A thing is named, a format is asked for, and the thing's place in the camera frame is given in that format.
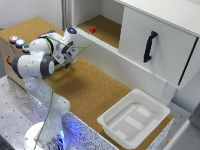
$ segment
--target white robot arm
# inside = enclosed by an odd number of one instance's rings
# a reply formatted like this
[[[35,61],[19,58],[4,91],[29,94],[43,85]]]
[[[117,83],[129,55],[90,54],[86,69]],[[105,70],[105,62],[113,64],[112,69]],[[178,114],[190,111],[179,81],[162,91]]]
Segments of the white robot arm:
[[[79,49],[61,44],[65,43],[74,46],[75,36],[76,30],[73,28],[67,28],[63,37],[55,31],[49,31],[30,43],[30,55],[17,56],[13,60],[13,70],[19,78],[24,79],[26,91],[47,108],[50,106],[52,89],[43,81],[42,77],[51,76],[55,65],[58,63],[68,67],[69,64],[77,61],[76,56],[79,53]],[[46,40],[50,44],[53,58]],[[68,113],[69,109],[69,101],[54,93],[51,111],[40,135],[36,150],[50,149],[48,143],[52,139],[56,139],[57,135],[62,131],[61,116]]]

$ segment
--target cork surface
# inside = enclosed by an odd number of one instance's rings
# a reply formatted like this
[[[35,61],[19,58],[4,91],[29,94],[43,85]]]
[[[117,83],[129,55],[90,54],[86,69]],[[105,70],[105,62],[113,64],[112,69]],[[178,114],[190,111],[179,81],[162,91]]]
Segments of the cork surface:
[[[90,26],[95,26],[96,32],[91,33]],[[118,23],[115,23],[103,16],[98,16],[78,25],[78,27],[116,48],[119,47],[121,25]]]
[[[49,30],[56,30],[61,35],[64,33],[59,28],[36,17],[0,31],[0,36],[9,41],[10,35],[16,34],[27,43],[30,43],[40,34]],[[97,122],[97,118],[127,95],[131,89],[81,58],[78,59],[76,64],[67,69],[58,69],[55,79],[55,92],[70,101],[70,111],[120,150],[123,150],[122,147],[104,133],[102,126]],[[44,80],[52,86],[53,76],[44,78]],[[173,116],[171,114],[167,116],[137,150],[146,149],[172,119]]]

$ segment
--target red object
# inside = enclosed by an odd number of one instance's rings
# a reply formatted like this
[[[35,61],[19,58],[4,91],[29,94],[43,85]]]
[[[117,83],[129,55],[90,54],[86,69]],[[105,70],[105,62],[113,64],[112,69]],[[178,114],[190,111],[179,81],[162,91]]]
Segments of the red object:
[[[92,32],[92,33],[96,32],[96,28],[94,26],[91,26],[90,27],[90,32]]]
[[[10,60],[10,56],[8,56],[8,58],[6,59],[6,62],[12,67],[12,62]]]

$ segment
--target white plastic bin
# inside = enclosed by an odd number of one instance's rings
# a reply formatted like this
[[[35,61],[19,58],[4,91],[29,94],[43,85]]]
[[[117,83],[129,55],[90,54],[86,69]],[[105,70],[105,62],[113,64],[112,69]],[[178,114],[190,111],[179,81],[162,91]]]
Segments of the white plastic bin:
[[[137,148],[170,113],[170,109],[135,89],[97,121],[105,133],[126,149]]]

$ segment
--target door handle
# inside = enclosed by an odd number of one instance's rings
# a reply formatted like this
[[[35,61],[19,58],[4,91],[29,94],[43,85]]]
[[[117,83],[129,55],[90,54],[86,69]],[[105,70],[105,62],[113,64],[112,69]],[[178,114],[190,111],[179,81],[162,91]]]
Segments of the door handle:
[[[151,59],[150,51],[151,51],[151,45],[152,45],[152,40],[158,36],[158,33],[151,31],[151,35],[149,36],[147,40],[147,45],[144,53],[144,63],[148,62]]]

